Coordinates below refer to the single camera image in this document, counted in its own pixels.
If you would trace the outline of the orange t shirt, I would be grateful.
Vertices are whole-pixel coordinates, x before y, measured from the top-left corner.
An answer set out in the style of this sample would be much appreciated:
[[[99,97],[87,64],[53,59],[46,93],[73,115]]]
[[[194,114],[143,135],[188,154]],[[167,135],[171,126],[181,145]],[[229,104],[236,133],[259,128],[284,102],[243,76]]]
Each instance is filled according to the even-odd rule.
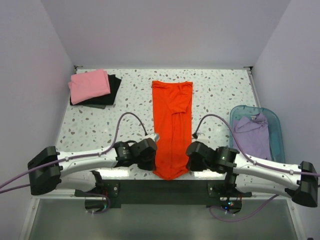
[[[192,142],[192,98],[192,82],[152,82],[154,131],[159,134],[153,172],[164,180],[188,172],[186,150]]]

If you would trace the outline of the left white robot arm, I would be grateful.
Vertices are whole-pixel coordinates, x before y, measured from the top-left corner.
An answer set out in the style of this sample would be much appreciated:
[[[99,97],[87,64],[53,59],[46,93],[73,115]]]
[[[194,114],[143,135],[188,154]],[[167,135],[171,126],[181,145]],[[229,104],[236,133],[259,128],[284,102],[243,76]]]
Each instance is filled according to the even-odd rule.
[[[96,150],[65,152],[55,146],[44,148],[28,164],[30,192],[40,196],[55,189],[73,189],[99,196],[104,190],[98,169],[137,165],[155,168],[158,134],[149,134],[139,142],[129,140]]]

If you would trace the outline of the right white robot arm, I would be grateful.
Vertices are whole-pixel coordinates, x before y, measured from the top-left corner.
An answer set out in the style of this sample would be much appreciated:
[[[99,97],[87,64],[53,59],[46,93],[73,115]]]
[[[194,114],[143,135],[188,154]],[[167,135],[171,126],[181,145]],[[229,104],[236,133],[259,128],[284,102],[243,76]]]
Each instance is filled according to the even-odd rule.
[[[291,199],[297,205],[318,206],[319,174],[312,163],[286,164],[261,159],[229,147],[212,149],[202,142],[186,150],[192,171],[210,170],[225,176],[214,190],[221,196],[267,193]]]

